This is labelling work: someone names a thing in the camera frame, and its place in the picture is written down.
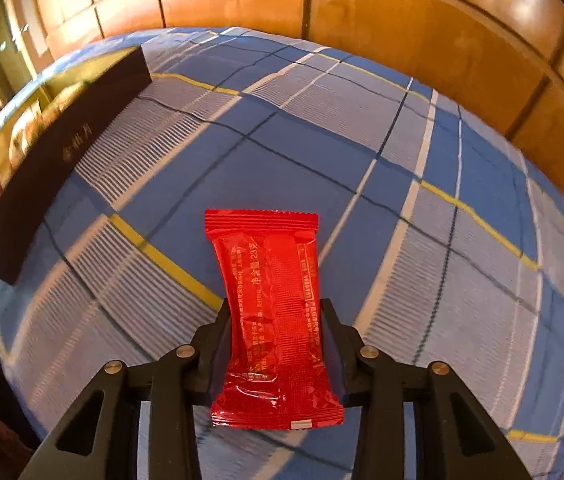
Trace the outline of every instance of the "white label on wrapper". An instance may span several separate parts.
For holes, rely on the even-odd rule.
[[[311,418],[305,418],[304,420],[292,420],[291,429],[292,430],[309,430],[313,427],[313,420]]]

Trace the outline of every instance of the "yellow stripe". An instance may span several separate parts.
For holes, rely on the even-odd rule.
[[[327,56],[326,54],[322,54],[321,52],[318,52],[317,54],[318,54],[318,56],[325,57],[326,59],[330,59],[331,61],[335,61],[336,63],[339,63],[341,61],[341,59],[337,59],[335,57]]]
[[[113,224],[119,232],[121,232],[128,240],[133,243],[143,254],[156,264],[161,270],[167,273],[177,283],[182,285],[186,290],[197,296],[200,300],[204,301],[208,306],[214,310],[219,310],[222,306],[222,298],[213,294],[202,283],[194,279],[193,276],[188,274],[184,269],[176,265],[167,256],[159,252],[155,247],[146,243],[146,240],[135,229],[133,229],[121,216],[113,214],[109,221]]]
[[[537,433],[526,433],[526,431],[510,430],[507,433],[509,440],[524,440],[525,442],[538,442],[540,444],[551,444],[558,441],[553,435],[540,435]]]
[[[442,191],[439,187],[433,186],[433,184],[429,184],[426,180],[422,180],[420,183],[421,186],[429,191],[435,193],[440,197],[442,200],[446,200],[449,204],[460,206],[461,202],[457,200],[454,196],[447,194],[446,192]]]
[[[332,57],[326,56],[325,54],[320,54],[320,55],[321,55],[321,56],[324,56],[324,57],[328,57],[329,59],[333,59],[333,60],[335,60],[335,61],[339,61],[338,59],[334,59],[334,58],[332,58]],[[421,93],[415,92],[414,90],[407,90],[406,88],[404,88],[404,86],[399,85],[399,84],[397,84],[396,82],[391,81],[390,79],[383,78],[381,75],[374,74],[373,72],[370,72],[370,71],[368,71],[368,70],[365,70],[364,68],[361,68],[361,67],[359,67],[359,66],[351,65],[350,63],[344,63],[344,62],[343,62],[342,65],[346,65],[346,66],[351,67],[351,68],[354,68],[354,69],[356,69],[356,70],[360,70],[360,72],[364,72],[365,74],[372,75],[373,77],[377,77],[378,79],[381,79],[381,80],[384,81],[385,83],[388,83],[389,85],[393,85],[393,86],[395,86],[395,88],[399,88],[399,89],[402,90],[403,92],[408,92],[409,94],[413,94],[413,95],[415,95],[415,96],[417,96],[417,97],[423,99],[423,100],[424,100],[425,102],[427,102],[427,103],[430,103],[430,102],[431,102],[431,99],[428,99],[427,97],[424,97],[424,95],[422,95]]]
[[[481,218],[471,206],[465,204],[464,202],[461,202],[460,200],[456,199],[453,196],[450,196],[448,193],[442,191],[439,187],[433,186],[433,184],[430,184],[425,180],[421,181],[421,186],[435,193],[440,198],[447,201],[449,204],[455,205],[458,208],[460,208],[462,211],[464,211],[467,215],[473,218],[473,220],[480,227],[482,227],[482,229],[484,229],[492,237],[494,237],[495,240],[499,241],[502,245],[504,245],[505,248],[507,248],[507,250],[511,251],[513,254],[515,254],[515,256],[520,258],[522,263],[526,265],[526,267],[529,267],[533,270],[537,270],[539,268],[536,262],[534,262],[528,256],[522,254],[522,251],[520,251],[520,249],[518,249],[513,243],[511,243],[511,241],[508,240],[508,238],[502,236],[500,233],[495,231],[495,229],[491,226],[491,224],[489,224],[486,220]]]
[[[239,92],[237,90],[231,90],[230,88],[220,88],[220,87],[214,87],[213,85],[209,85],[208,83],[202,83],[201,81],[196,81],[195,79],[191,79],[190,77],[186,77],[185,75],[181,75],[181,74],[170,74],[170,73],[160,73],[160,72],[151,72],[151,76],[152,78],[167,78],[167,77],[174,77],[176,79],[180,79],[181,81],[184,81],[185,83],[194,85],[194,86],[199,86],[200,88],[204,88],[206,90],[211,90],[213,92],[219,92],[222,94],[230,94],[230,95],[239,95]]]
[[[130,225],[127,224],[124,220],[122,220],[122,217],[117,213],[113,213],[108,218],[108,221],[110,221],[111,224],[117,227],[117,230],[121,232],[135,247],[139,247],[144,241],[142,235],[140,235],[139,232],[130,227]]]

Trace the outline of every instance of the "tablecloth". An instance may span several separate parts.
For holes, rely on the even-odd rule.
[[[398,361],[449,362],[531,474],[561,478],[560,191],[416,79],[240,27],[91,44],[2,115],[52,74],[132,45],[142,45],[152,84],[66,181],[16,285],[0,282],[0,357],[36,430],[52,428],[108,360],[155,360],[214,319],[224,290],[206,208],[310,211],[321,296],[341,321]],[[342,426],[292,432],[214,428],[205,410],[195,418],[204,478],[350,475],[358,410]]]

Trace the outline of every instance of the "metal screw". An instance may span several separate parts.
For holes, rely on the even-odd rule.
[[[122,364],[121,361],[109,361],[104,365],[104,371],[107,374],[114,375],[117,372],[119,372],[123,367],[124,365]]]
[[[177,347],[175,353],[177,354],[177,357],[186,359],[187,357],[192,357],[195,354],[195,348],[190,345],[182,345]]]
[[[431,369],[433,370],[433,373],[435,373],[436,375],[446,375],[450,371],[448,364],[443,363],[441,361],[435,361],[431,365]]]
[[[360,355],[365,359],[375,359],[380,354],[380,351],[374,346],[363,346],[360,349]]]

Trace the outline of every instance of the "red plastic wrapper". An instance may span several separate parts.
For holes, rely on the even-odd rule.
[[[233,324],[214,424],[303,430],[342,423],[319,340],[317,228],[316,214],[206,211]]]

